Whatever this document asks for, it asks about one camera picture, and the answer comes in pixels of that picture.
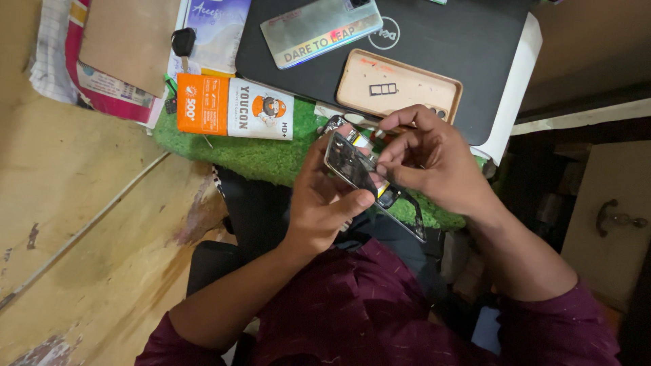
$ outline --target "phone back cover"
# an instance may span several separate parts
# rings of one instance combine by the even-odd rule
[[[278,68],[289,68],[382,28],[375,1],[348,10],[345,0],[318,0],[260,25]]]

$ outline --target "black laptop lid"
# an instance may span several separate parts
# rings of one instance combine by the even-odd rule
[[[239,73],[294,94],[338,106],[339,79],[351,49],[457,79],[464,84],[454,125],[470,145],[493,127],[531,0],[376,0],[382,32],[288,70],[279,70],[260,24],[312,0],[253,0],[236,58]]]

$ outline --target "black trousers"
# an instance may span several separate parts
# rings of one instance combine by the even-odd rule
[[[219,166],[214,168],[218,176],[215,182],[224,196],[238,245],[206,241],[197,246],[190,266],[188,296],[278,246],[289,224],[291,188],[248,180]],[[378,215],[371,220],[364,213],[353,219],[346,232],[339,233],[335,245],[357,250],[372,237],[411,269],[430,303],[447,296],[447,286],[439,275],[443,254],[440,230],[427,229],[428,241],[422,244],[391,218]]]

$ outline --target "cartoon mascot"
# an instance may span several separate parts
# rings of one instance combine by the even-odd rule
[[[281,100],[273,99],[265,94],[264,97],[259,95],[255,97],[251,109],[253,115],[259,117],[267,127],[273,127],[276,125],[276,119],[284,115],[287,107]]]

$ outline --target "dell logo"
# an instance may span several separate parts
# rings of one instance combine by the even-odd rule
[[[388,16],[383,16],[382,19],[384,19],[382,30],[369,35],[368,41],[377,49],[390,49],[400,40],[400,27]]]

